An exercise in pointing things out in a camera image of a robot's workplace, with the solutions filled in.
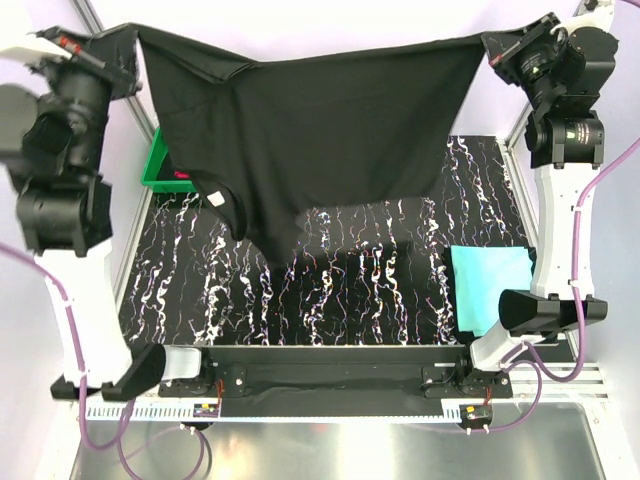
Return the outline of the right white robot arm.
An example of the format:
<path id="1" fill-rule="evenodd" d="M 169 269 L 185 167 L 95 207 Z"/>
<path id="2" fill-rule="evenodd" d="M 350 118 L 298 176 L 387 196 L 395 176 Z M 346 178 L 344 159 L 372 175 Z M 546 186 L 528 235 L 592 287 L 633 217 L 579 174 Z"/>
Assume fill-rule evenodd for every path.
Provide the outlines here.
<path id="1" fill-rule="evenodd" d="M 534 344 L 604 320 L 590 266 L 593 195 L 604 173 L 605 128 L 594 109 L 614 71 L 618 41 L 611 1 L 586 1 L 566 22 L 549 13 L 520 29 L 482 36 L 489 63 L 521 88 L 532 110 L 525 140 L 539 201 L 536 263 L 527 290 L 507 289 L 499 319 L 468 348 L 454 384 L 476 396 L 489 372 L 505 369 Z"/>

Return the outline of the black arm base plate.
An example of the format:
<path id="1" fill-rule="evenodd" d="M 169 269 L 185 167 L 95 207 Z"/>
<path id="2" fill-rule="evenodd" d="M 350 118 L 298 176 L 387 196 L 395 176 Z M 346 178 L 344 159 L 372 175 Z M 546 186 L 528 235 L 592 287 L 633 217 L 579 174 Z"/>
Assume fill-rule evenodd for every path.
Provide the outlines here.
<path id="1" fill-rule="evenodd" d="M 504 373 L 480 372 L 461 346 L 205 347 L 198 377 L 160 386 L 163 397 L 253 397 L 264 392 L 387 391 L 430 399 L 508 399 Z"/>

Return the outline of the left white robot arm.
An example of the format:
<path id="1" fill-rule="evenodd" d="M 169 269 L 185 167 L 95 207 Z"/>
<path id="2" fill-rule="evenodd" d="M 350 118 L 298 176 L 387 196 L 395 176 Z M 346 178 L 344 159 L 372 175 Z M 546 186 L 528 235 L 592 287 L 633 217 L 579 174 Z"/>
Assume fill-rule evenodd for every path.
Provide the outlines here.
<path id="1" fill-rule="evenodd" d="M 132 351 L 120 328 L 110 273 L 112 188 L 100 163 L 110 104 L 140 89 L 136 39 L 129 26 L 95 36 L 52 27 L 1 43 L 3 58 L 49 86 L 43 95 L 2 86 L 1 161 L 17 195 L 23 261 L 46 278 L 63 343 L 63 372 L 50 388 L 57 400 L 100 393 L 125 402 L 175 380 L 203 396 L 216 382 L 199 349 Z"/>

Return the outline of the left aluminium frame post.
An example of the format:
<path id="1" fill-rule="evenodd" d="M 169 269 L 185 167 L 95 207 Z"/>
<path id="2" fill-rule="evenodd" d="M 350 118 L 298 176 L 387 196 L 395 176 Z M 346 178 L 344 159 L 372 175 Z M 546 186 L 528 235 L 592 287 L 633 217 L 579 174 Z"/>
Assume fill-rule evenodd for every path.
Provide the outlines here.
<path id="1" fill-rule="evenodd" d="M 97 73 L 106 75 L 113 82 L 114 99 L 127 99 L 142 133 L 152 140 L 156 129 L 148 118 L 137 92 L 142 84 L 138 81 L 136 60 L 136 32 L 127 25 L 104 30 L 90 1 L 72 1 L 91 37 L 87 37 L 86 54 Z"/>

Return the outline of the aluminium frame post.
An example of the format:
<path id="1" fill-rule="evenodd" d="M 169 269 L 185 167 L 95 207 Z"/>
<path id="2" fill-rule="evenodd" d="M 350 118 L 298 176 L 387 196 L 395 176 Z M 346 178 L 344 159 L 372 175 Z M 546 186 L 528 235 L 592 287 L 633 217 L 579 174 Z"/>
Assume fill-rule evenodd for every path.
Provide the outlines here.
<path id="1" fill-rule="evenodd" d="M 104 30 L 90 1 L 72 1 L 91 37 L 87 37 L 86 54 L 97 73 L 106 75 L 113 82 L 114 99 L 127 99 L 142 133 L 152 140 L 156 129 L 148 118 L 137 92 L 142 84 L 138 81 L 136 60 L 136 32 L 127 25 Z"/>
<path id="2" fill-rule="evenodd" d="M 585 0 L 581 0 L 576 3 L 576 7 L 572 14 L 573 17 L 584 15 L 587 12 L 585 3 Z M 520 112 L 517 121 L 515 122 L 509 133 L 503 138 L 503 142 L 508 149 L 512 149 L 518 143 L 519 138 L 524 134 L 528 116 L 531 111 L 531 106 L 529 104 L 526 104 Z"/>

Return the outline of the folded teal t shirt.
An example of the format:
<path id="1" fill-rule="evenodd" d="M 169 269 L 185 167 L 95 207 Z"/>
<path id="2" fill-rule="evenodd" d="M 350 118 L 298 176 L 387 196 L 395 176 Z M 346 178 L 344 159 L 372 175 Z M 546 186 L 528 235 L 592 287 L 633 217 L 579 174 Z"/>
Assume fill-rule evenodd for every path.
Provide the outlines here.
<path id="1" fill-rule="evenodd" d="M 533 278 L 529 250 L 452 246 L 450 255 L 458 330 L 481 337 L 499 320 L 504 290 L 529 290 Z"/>

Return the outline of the right aluminium frame post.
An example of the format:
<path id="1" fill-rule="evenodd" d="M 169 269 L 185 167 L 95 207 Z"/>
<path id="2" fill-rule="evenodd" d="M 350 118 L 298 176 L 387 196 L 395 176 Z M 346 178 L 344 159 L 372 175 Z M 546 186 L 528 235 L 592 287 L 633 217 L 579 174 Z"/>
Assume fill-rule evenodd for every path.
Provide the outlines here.
<path id="1" fill-rule="evenodd" d="M 584 15 L 587 12 L 585 3 L 585 0 L 581 0 L 576 3 L 576 7 L 572 14 L 573 17 Z M 503 142 L 508 149 L 512 149 L 518 143 L 519 138 L 524 134 L 528 116 L 531 111 L 531 106 L 529 104 L 526 104 L 520 112 L 517 121 L 515 122 L 509 133 L 503 138 Z"/>

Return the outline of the black marbled table mat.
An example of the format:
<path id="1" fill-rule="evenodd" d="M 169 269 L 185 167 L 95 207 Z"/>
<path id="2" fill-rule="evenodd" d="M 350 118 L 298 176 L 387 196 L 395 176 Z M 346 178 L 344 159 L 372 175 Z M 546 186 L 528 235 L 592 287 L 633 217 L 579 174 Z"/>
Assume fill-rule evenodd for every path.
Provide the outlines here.
<path id="1" fill-rule="evenodd" d="M 125 340 L 169 345 L 438 345 L 461 340 L 453 245 L 528 243 L 492 137 L 449 139 L 426 198 L 314 209 L 291 261 L 267 265 L 194 193 L 155 194 L 120 307 Z"/>

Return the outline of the black t shirt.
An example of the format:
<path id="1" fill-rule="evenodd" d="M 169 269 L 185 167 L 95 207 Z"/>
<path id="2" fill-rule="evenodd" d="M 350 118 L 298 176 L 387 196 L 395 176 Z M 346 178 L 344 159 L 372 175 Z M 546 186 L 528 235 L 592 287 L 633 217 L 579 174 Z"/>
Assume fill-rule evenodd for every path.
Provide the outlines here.
<path id="1" fill-rule="evenodd" d="M 309 209 L 430 193 L 485 56 L 479 34 L 273 62 L 141 24 L 95 44 L 145 65 L 173 164 L 279 265 Z"/>

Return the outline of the green plastic bin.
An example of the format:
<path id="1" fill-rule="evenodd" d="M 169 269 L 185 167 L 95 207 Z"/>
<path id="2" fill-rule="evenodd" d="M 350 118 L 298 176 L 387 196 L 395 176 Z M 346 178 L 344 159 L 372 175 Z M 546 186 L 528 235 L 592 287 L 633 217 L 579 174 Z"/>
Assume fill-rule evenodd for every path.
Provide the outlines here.
<path id="1" fill-rule="evenodd" d="M 191 179 L 177 179 L 174 177 L 175 171 L 181 170 L 174 166 L 161 129 L 157 128 L 140 182 L 156 194 L 194 193 L 196 189 Z"/>

